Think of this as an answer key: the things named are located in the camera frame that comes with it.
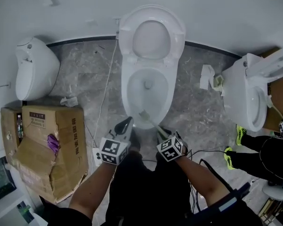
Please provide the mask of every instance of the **gray marble floor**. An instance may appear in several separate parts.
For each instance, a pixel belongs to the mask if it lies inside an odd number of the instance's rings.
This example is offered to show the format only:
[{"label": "gray marble floor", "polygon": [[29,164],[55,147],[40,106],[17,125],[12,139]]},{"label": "gray marble floor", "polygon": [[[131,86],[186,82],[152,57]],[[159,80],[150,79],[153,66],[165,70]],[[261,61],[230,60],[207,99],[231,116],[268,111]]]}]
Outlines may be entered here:
[{"label": "gray marble floor", "polygon": [[[93,136],[114,46],[114,40],[105,40],[51,48],[61,61],[57,82],[49,96],[33,103],[59,105],[62,97],[77,97],[79,106],[84,109],[85,123]],[[212,89],[206,91],[199,88],[203,64],[212,65],[218,74],[231,66],[234,61],[235,59],[231,57],[205,49],[188,46],[184,48],[178,65],[172,105],[161,124],[178,129],[193,151],[224,150],[229,145],[239,152],[252,152],[243,146],[235,145],[235,124],[225,114],[220,93]],[[122,56],[117,47],[95,137],[97,145],[109,125],[126,116],[121,97],[121,62]],[[155,130],[137,130],[137,133],[141,140],[143,158],[153,160],[156,153]],[[87,129],[86,142],[90,159],[89,174],[91,174],[96,167],[91,161],[92,137]],[[238,169],[228,170],[222,153],[199,152],[194,155],[193,160],[199,162],[201,158],[209,162],[233,188],[239,188],[254,178]],[[154,162],[145,162],[145,164],[150,169],[155,168]],[[262,179],[256,181],[252,185],[250,194],[245,197],[248,206],[255,212],[260,210],[267,199],[261,192],[264,182]],[[69,200],[65,200],[59,206],[67,207]],[[104,222],[108,201],[106,195],[93,219],[95,225]],[[200,207],[205,206],[204,200],[200,198]]]}]

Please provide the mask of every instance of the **toilet bowl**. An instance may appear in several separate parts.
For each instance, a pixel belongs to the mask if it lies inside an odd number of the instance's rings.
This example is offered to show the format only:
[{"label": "toilet bowl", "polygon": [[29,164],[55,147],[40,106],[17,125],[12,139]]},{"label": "toilet bowl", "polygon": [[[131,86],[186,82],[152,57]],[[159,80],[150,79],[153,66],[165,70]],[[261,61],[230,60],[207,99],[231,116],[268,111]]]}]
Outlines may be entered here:
[{"label": "toilet bowl", "polygon": [[139,116],[143,110],[155,124],[166,116],[184,42],[184,24],[162,6],[141,6],[121,19],[122,100],[136,127],[153,127]]},{"label": "toilet bowl", "polygon": [[41,40],[30,37],[16,47],[18,73],[16,95],[19,100],[36,100],[49,94],[56,82],[60,62]]},{"label": "toilet bowl", "polygon": [[222,72],[225,112],[254,132],[265,122],[267,84],[283,77],[283,49],[267,58],[247,54]]}]

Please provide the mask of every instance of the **purple item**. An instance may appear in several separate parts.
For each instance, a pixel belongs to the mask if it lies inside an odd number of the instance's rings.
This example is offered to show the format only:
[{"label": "purple item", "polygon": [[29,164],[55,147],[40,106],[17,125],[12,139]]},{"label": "purple item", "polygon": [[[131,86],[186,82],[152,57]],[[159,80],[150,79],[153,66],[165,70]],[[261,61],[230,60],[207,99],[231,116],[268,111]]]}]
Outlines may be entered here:
[{"label": "purple item", "polygon": [[56,139],[56,137],[53,134],[49,134],[47,137],[47,145],[49,146],[49,148],[51,150],[53,150],[53,152],[55,153],[55,156],[58,153],[59,150],[59,146],[58,146],[58,140]]}]

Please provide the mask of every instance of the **bottle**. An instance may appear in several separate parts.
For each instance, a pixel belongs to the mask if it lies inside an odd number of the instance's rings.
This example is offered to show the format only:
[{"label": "bottle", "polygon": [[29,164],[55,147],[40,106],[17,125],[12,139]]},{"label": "bottle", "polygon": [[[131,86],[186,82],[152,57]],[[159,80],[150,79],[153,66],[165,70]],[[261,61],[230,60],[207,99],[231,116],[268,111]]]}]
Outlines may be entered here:
[{"label": "bottle", "polygon": [[22,124],[21,115],[18,115],[17,118],[17,130],[18,130],[18,137],[23,138],[23,124]]}]

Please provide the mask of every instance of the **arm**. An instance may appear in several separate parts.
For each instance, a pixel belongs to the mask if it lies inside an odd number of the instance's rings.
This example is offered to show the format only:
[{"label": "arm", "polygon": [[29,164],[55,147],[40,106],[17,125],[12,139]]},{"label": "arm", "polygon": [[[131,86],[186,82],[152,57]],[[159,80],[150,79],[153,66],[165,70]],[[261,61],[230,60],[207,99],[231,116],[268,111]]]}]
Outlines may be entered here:
[{"label": "arm", "polygon": [[227,188],[207,168],[182,156],[175,160],[195,189],[210,206],[229,194]]},{"label": "arm", "polygon": [[76,190],[69,207],[92,220],[95,210],[102,202],[112,179],[115,165],[102,163],[96,171]]}]

